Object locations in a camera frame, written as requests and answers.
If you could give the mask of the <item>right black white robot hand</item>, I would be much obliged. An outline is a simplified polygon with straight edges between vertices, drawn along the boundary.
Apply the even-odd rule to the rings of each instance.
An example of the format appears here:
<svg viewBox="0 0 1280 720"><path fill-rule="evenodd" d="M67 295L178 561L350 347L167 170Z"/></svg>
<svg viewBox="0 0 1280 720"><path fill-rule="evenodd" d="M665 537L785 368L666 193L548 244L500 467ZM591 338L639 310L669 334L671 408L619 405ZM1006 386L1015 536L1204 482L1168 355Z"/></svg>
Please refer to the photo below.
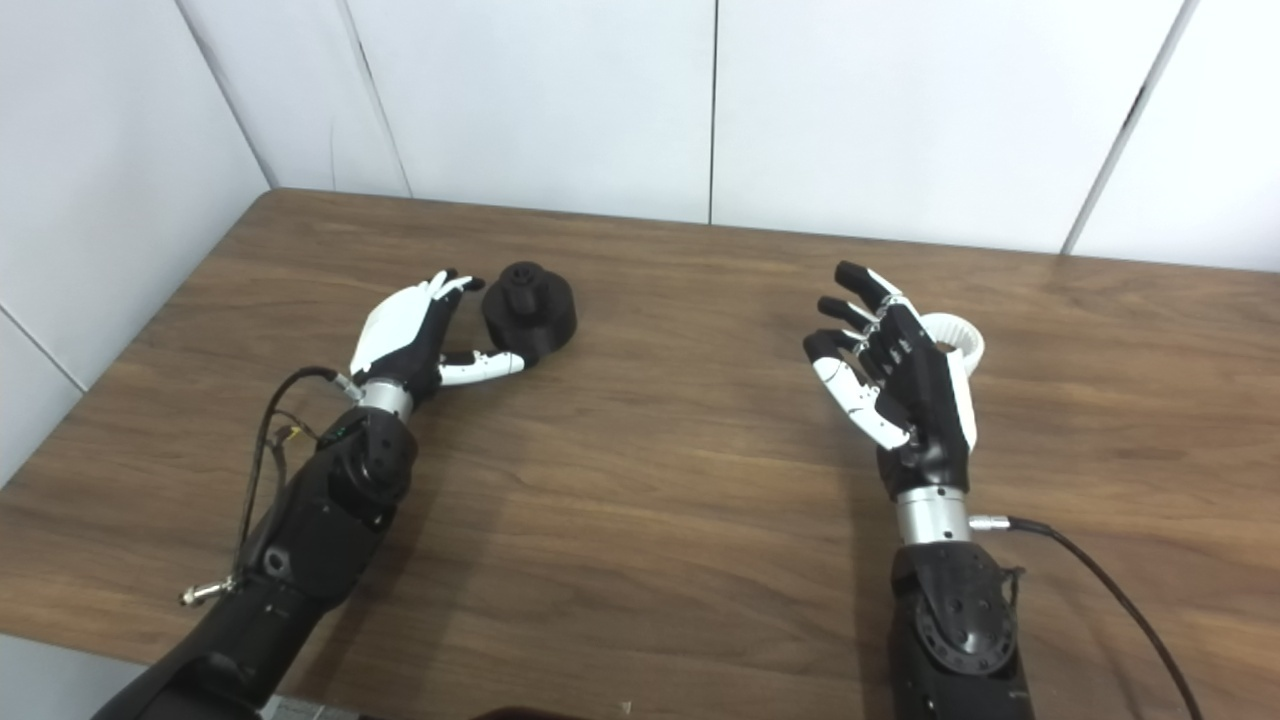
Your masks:
<svg viewBox="0 0 1280 720"><path fill-rule="evenodd" d="M977 418L966 368L937 345L910 299L878 273L841 261L835 282L858 302L823 296L820 314L846 323L803 341L817 378L877 446L888 497L970 489Z"/></svg>

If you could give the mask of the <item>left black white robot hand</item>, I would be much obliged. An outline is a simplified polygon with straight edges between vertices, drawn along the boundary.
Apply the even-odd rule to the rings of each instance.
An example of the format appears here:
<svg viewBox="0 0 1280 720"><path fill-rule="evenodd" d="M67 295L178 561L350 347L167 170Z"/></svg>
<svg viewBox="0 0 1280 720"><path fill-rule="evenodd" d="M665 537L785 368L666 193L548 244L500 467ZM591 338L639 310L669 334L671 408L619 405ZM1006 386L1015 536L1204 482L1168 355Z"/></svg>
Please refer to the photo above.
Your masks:
<svg viewBox="0 0 1280 720"><path fill-rule="evenodd" d="M532 361L507 350L443 351L463 296L484 284L448 268L370 311L349 361L356 404L404 419L442 387L477 384L531 368Z"/></svg>

